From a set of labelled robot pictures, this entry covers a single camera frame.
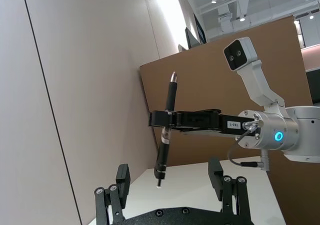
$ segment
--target cable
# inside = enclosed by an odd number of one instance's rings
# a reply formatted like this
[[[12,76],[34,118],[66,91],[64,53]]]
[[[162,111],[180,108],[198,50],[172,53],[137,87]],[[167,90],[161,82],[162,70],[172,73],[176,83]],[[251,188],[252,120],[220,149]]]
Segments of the cable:
[[[263,168],[264,167],[264,163],[261,161],[242,161],[242,162],[236,162],[231,158],[231,153],[233,152],[233,150],[237,147],[238,143],[248,134],[253,133],[256,129],[258,128],[258,124],[257,121],[253,121],[251,122],[251,126],[247,129],[247,131],[242,134],[236,141],[235,143],[230,147],[228,153],[227,153],[227,157],[229,159],[229,161],[237,166],[240,167],[250,167],[250,168]]]
[[[246,131],[244,134],[242,134],[242,135],[238,138],[238,140],[236,140],[235,143],[230,147],[230,149],[229,149],[229,151],[228,151],[228,153],[227,153],[227,157],[228,157],[229,161],[230,161],[231,163],[233,163],[234,165],[243,167],[243,166],[241,165],[241,163],[236,162],[236,161],[233,161],[233,159],[231,158],[231,153],[232,153],[233,150],[238,146],[238,143],[239,143],[245,136],[247,136],[249,133],[250,133],[250,130],[248,130],[248,131]]]

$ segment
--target camera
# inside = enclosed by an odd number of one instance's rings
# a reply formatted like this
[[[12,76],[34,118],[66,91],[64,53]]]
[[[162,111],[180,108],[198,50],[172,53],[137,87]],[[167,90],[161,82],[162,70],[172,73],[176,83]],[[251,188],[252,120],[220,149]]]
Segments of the camera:
[[[249,37],[234,40],[223,52],[232,71],[237,71],[258,60],[257,53]]]

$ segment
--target white robotic arm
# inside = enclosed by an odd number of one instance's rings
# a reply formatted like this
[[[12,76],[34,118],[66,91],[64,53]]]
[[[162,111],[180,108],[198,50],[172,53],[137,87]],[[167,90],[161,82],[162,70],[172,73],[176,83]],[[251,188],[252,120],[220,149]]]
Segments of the white robotic arm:
[[[320,163],[320,107],[285,108],[284,99],[270,89],[250,38],[234,40],[224,49],[224,55],[230,69],[242,77],[251,100],[265,110],[239,114],[254,118],[259,127],[255,136],[245,136],[239,145],[261,149],[263,154],[267,150],[282,150],[289,160]]]

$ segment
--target pen tip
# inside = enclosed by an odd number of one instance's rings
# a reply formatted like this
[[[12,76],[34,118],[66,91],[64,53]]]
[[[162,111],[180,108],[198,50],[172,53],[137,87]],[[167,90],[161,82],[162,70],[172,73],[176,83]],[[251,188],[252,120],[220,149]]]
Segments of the pen tip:
[[[157,189],[160,189],[160,188],[161,188],[161,179],[158,180],[158,184],[157,184],[156,188],[157,188]]]
[[[174,71],[171,75],[171,79],[170,79],[170,82],[171,83],[176,83],[178,80],[178,77],[177,77],[177,73]]]

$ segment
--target ceiling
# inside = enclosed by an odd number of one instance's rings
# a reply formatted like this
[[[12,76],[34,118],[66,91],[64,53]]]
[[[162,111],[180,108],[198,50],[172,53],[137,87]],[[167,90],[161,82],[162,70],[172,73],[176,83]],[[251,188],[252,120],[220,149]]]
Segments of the ceiling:
[[[188,0],[206,36],[214,40],[253,26],[317,9],[317,0]]]

